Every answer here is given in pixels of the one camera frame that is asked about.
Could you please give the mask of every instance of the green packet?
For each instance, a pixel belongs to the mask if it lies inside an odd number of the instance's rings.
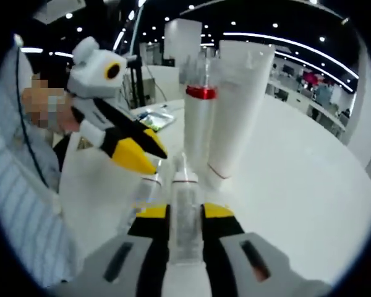
[[[137,115],[140,122],[158,132],[174,122],[175,117],[159,111],[145,111]]]

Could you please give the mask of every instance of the robotic arm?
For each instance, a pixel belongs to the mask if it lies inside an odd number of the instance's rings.
[[[119,166],[155,174],[156,168],[144,152],[166,159],[165,147],[152,129],[140,123],[115,98],[127,60],[99,49],[95,39],[88,37],[73,50],[73,61],[67,89],[75,95],[72,111],[81,135]]]

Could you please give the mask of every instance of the person in background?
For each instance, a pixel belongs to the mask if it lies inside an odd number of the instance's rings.
[[[272,77],[277,77],[279,75],[278,65],[276,65],[275,63],[272,65],[272,69],[271,69],[271,74],[270,75]]]
[[[345,117],[350,118],[351,117],[351,110],[349,108],[346,108],[341,114],[343,114]]]
[[[316,94],[316,102],[324,107],[324,109],[328,109],[330,105],[330,98],[333,91],[330,87],[328,81],[324,79],[324,81],[317,87],[315,94]]]
[[[308,90],[312,91],[313,86],[318,84],[317,77],[312,71],[304,71],[303,79],[308,83]]]
[[[321,105],[324,109],[328,109],[330,107],[330,99],[333,91],[332,88],[329,86],[329,83],[326,79],[323,80],[323,82],[317,86],[315,90],[315,96],[316,96],[316,103]],[[319,111],[317,109],[312,110],[312,119],[317,120],[317,117],[319,115]]]

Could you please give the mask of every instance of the red bottle cap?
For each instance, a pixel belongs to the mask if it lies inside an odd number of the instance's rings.
[[[215,88],[191,87],[188,85],[185,92],[191,97],[201,100],[211,100],[217,98],[217,91]]]

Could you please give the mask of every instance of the white cylinder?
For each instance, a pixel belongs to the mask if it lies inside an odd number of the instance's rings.
[[[202,97],[203,93],[211,98]],[[208,160],[208,148],[217,102],[215,90],[187,87],[184,103],[184,151],[195,172]]]
[[[231,177],[243,156],[275,55],[268,46],[243,43],[239,49],[237,43],[226,43],[220,49],[221,77],[208,157],[207,180],[213,187]]]
[[[184,102],[184,151],[198,174],[206,166],[217,101],[217,59],[200,56],[190,64]]]

